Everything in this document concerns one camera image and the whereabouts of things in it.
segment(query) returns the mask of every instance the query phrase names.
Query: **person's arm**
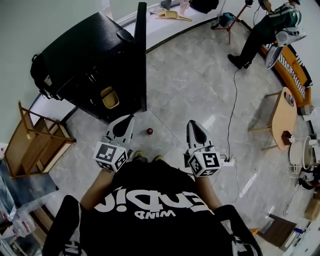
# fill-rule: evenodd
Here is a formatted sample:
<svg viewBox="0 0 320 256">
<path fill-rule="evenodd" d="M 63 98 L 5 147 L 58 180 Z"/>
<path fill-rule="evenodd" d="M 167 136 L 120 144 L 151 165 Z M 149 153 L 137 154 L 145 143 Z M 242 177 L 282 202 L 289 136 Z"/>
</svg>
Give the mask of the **person's arm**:
<svg viewBox="0 0 320 256">
<path fill-rule="evenodd" d="M 80 204 L 88 211 L 97 206 L 107 195 L 115 173 L 101 169 L 98 177 L 84 194 Z"/>
<path fill-rule="evenodd" d="M 222 206 L 208 177 L 196 177 L 195 184 L 200 198 L 206 203 L 210 210 L 214 211 Z"/>
<path fill-rule="evenodd" d="M 268 12 L 268 14 L 271 13 L 272 12 L 271 3 L 268 0 L 263 0 L 263 4 L 266 7 L 266 11 Z"/>
</svg>

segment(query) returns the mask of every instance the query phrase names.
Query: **wooden table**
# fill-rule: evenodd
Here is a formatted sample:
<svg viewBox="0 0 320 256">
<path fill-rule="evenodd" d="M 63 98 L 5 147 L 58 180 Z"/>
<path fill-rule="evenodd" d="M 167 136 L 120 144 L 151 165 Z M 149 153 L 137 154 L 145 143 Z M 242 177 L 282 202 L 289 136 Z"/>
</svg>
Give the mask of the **wooden table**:
<svg viewBox="0 0 320 256">
<path fill-rule="evenodd" d="M 265 97 L 277 95 L 277 99 L 269 121 L 266 124 L 266 128 L 248 130 L 249 132 L 269 131 L 271 133 L 276 145 L 263 148 L 263 151 L 271 150 L 277 147 L 284 151 L 289 148 L 288 145 L 284 144 L 281 136 L 284 131 L 288 131 L 291 134 L 294 131 L 294 126 L 297 119 L 297 104 L 296 101 L 294 101 L 294 106 L 291 106 L 285 99 L 285 93 L 292 95 L 291 91 L 287 87 L 284 87 L 280 92 L 266 95 Z"/>
</svg>

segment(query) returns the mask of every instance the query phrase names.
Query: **black t-shirt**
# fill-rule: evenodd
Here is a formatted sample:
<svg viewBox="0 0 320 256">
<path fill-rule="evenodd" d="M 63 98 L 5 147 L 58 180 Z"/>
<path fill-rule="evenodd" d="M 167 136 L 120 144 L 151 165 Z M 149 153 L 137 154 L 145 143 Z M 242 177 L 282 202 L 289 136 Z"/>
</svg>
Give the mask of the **black t-shirt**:
<svg viewBox="0 0 320 256">
<path fill-rule="evenodd" d="M 66 196 L 43 255 L 63 251 L 78 226 L 77 246 L 87 255 L 202 251 L 233 255 L 231 235 L 186 173 L 164 162 L 129 162 L 114 175 L 111 191 L 94 210 L 81 207 L 80 224 L 79 203 Z"/>
</svg>

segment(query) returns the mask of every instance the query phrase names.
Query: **electrical outlet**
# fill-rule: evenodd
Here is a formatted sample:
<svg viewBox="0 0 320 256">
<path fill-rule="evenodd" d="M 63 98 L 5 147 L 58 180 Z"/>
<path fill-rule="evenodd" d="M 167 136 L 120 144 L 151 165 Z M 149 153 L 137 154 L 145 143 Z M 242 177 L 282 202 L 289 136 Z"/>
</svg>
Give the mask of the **electrical outlet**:
<svg viewBox="0 0 320 256">
<path fill-rule="evenodd" d="M 234 167 L 235 166 L 235 160 L 232 159 L 230 162 L 222 162 L 223 167 Z"/>
</svg>

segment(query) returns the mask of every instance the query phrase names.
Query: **hand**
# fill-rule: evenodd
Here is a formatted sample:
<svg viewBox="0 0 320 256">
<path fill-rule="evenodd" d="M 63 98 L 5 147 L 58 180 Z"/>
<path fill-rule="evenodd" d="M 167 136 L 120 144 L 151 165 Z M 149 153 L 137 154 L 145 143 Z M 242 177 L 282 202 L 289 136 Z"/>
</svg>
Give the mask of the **hand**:
<svg viewBox="0 0 320 256">
<path fill-rule="evenodd" d="M 263 4 L 266 7 L 268 12 L 271 12 L 271 3 L 268 0 L 263 0 Z"/>
</svg>

